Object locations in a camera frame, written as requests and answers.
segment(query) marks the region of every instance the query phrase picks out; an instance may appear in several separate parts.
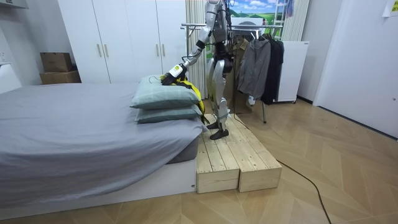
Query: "robot leg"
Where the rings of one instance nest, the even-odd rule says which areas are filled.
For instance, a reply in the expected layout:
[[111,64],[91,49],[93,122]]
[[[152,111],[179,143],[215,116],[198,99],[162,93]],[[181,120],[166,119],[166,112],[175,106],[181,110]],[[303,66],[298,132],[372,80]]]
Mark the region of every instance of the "robot leg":
[[214,66],[214,59],[211,59],[208,63],[208,76],[207,76],[207,87],[209,92],[209,98],[211,100],[211,108],[216,115],[216,122],[208,125],[209,129],[218,128],[217,133],[210,136],[210,139],[216,140],[225,137],[229,134],[226,129],[226,119],[228,117],[228,110],[226,107],[226,100],[223,97],[225,89],[225,78],[223,77],[223,70],[225,62],[224,60],[217,61]]

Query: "silver robot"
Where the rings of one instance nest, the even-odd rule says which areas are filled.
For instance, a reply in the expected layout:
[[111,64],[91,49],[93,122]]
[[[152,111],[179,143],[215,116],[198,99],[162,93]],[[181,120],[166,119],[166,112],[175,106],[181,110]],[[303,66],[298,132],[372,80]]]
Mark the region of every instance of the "silver robot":
[[206,26],[199,31],[198,42],[186,56],[184,63],[174,66],[165,79],[163,85],[170,85],[177,78],[185,75],[187,68],[195,64],[200,57],[206,44],[212,38],[213,58],[207,64],[207,89],[211,100],[211,108],[216,115],[216,122],[208,125],[208,129],[218,129],[217,133],[210,136],[216,140],[229,134],[225,122],[228,116],[226,100],[223,97],[225,88],[225,73],[232,70],[233,60],[226,47],[229,40],[228,27],[231,25],[227,0],[207,0],[206,3]]

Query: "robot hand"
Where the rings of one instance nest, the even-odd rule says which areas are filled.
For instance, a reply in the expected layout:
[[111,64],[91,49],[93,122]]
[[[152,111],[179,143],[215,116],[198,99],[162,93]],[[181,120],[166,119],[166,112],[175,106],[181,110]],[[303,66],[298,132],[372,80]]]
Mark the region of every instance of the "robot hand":
[[187,68],[184,64],[179,64],[170,69],[162,79],[162,85],[171,85],[177,81],[178,78],[185,77]]

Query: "wooden step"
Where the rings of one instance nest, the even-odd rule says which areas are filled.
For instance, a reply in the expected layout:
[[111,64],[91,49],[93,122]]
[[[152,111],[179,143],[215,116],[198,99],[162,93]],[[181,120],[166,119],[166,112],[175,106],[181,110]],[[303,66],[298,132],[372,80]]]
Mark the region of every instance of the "wooden step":
[[[206,118],[213,123],[210,114]],[[282,166],[241,120],[228,118],[229,136],[209,139],[217,130],[202,134],[197,157],[197,192],[238,188],[240,192],[277,187]]]

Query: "stacked pillows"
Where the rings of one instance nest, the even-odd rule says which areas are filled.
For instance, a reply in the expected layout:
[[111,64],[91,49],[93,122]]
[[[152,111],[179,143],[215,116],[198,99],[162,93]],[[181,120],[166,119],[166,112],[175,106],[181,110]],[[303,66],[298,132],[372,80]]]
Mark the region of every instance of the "stacked pillows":
[[176,119],[198,118],[202,115],[199,97],[184,86],[163,86],[160,75],[141,79],[131,107],[138,108],[136,121],[154,123]]

